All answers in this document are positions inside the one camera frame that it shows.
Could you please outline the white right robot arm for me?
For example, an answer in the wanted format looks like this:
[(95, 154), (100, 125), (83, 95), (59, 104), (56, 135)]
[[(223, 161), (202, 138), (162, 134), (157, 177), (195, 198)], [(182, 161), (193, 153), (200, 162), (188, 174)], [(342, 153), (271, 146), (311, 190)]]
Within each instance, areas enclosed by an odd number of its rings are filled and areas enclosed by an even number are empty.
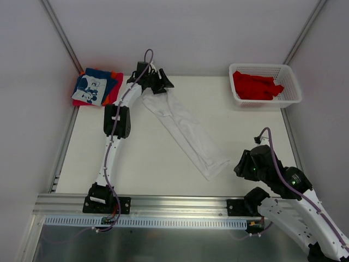
[(269, 219), (307, 253), (308, 261), (348, 261), (348, 237), (324, 210), (301, 170), (283, 166), (269, 146), (261, 145), (244, 150), (234, 171), (238, 177), (265, 183), (297, 213), (256, 187), (244, 196), (247, 214)]

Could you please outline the white t shirt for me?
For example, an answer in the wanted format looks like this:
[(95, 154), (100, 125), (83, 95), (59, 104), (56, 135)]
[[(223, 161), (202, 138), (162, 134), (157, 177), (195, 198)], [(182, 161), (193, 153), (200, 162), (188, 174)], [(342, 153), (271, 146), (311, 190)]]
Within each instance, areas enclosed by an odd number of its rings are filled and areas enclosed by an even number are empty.
[(173, 93), (147, 94), (143, 97), (143, 104), (167, 129), (206, 180), (212, 180), (228, 167), (230, 160)]

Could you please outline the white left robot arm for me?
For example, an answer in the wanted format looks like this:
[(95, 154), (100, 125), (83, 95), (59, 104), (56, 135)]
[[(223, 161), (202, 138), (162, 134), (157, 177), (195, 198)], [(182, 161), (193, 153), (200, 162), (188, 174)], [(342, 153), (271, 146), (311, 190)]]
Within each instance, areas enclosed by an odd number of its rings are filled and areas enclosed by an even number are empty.
[(153, 94), (167, 92), (173, 88), (162, 68), (152, 63), (139, 62), (137, 69), (127, 80), (127, 88), (113, 104), (105, 106), (103, 129), (106, 135), (104, 159), (95, 182), (85, 197), (83, 213), (129, 213), (130, 198), (119, 198), (112, 185), (116, 162), (126, 138), (131, 132), (130, 108), (143, 92), (150, 88)]

